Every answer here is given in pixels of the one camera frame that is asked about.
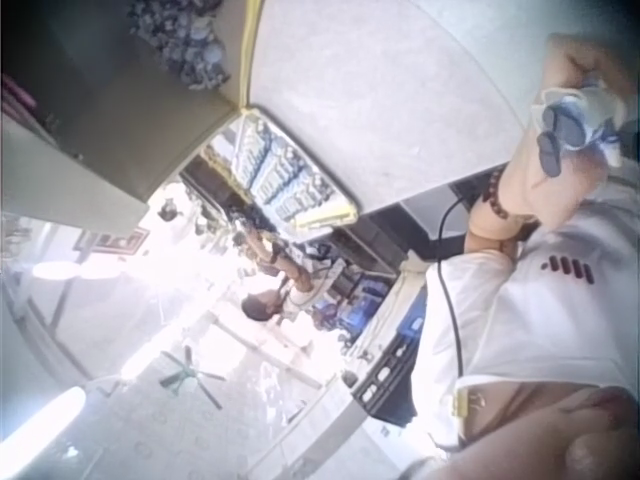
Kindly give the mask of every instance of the shirt logo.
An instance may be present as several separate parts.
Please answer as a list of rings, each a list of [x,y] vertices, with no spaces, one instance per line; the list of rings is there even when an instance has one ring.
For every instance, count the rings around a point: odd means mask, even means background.
[[[578,280],[586,280],[589,285],[596,283],[593,276],[593,270],[588,263],[582,263],[579,260],[569,259],[567,257],[558,258],[555,255],[549,257],[548,262],[540,265],[540,270],[551,270],[552,272],[562,272],[565,275],[573,275]]]

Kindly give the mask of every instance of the framed picture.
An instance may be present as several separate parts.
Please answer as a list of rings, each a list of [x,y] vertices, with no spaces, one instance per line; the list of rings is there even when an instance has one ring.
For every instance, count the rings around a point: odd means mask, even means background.
[[[73,246],[77,252],[84,250],[91,232],[84,231]],[[91,248],[92,253],[108,253],[113,255],[135,255],[149,236],[149,230],[136,228],[128,237],[102,234]]]

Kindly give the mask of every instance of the black cable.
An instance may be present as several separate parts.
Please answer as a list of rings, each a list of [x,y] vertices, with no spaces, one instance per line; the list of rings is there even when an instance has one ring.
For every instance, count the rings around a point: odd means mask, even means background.
[[[458,198],[453,205],[451,205],[444,215],[442,216],[442,220],[440,220],[440,228],[438,229],[438,278],[440,279],[440,285],[442,286],[442,291],[444,292],[444,298],[447,301],[447,305],[449,307],[449,314],[451,316],[451,326],[453,328],[453,335],[456,344],[456,358],[458,361],[458,378],[461,378],[464,374],[464,366],[462,364],[462,342],[460,341],[460,330],[458,329],[458,319],[456,317],[456,312],[453,309],[453,303],[451,302],[451,296],[449,295],[449,290],[447,290],[447,285],[442,276],[442,235],[444,233],[444,225],[447,221],[447,218],[451,214],[454,208],[460,205],[463,201],[463,198]]]

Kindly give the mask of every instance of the beaded bracelet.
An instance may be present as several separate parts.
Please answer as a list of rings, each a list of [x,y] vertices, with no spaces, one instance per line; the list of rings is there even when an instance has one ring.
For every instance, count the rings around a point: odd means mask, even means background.
[[[504,168],[500,168],[491,174],[491,178],[489,179],[489,187],[484,192],[482,196],[483,202],[489,202],[489,206],[493,213],[495,213],[498,217],[506,220],[509,218],[509,212],[507,212],[500,201],[498,200],[498,185],[500,183],[500,178],[502,177],[502,173],[504,172]]]

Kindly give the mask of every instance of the blue object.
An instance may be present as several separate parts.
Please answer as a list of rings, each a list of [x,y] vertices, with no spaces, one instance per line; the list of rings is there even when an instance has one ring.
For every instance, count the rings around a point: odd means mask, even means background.
[[[398,333],[412,340],[419,340],[427,310],[427,288],[422,287],[411,303],[409,310],[398,325]]]
[[[342,325],[352,335],[359,335],[376,314],[381,304],[382,299],[363,295],[358,300],[358,303],[342,315]]]

